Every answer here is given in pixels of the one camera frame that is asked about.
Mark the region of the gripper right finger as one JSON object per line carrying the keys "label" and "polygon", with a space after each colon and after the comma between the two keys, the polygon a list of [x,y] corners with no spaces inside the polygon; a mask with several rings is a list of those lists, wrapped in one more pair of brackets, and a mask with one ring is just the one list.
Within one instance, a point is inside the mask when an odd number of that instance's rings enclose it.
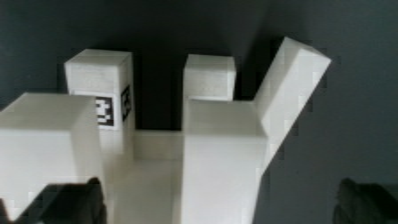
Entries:
{"label": "gripper right finger", "polygon": [[377,183],[340,182],[334,224],[398,224],[398,199]]}

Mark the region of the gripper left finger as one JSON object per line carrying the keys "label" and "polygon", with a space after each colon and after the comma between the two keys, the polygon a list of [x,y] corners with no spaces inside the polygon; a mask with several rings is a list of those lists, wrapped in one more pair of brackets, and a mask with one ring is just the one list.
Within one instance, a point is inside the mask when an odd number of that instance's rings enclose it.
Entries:
{"label": "gripper left finger", "polygon": [[107,205],[102,181],[50,184],[15,224],[107,224]]}

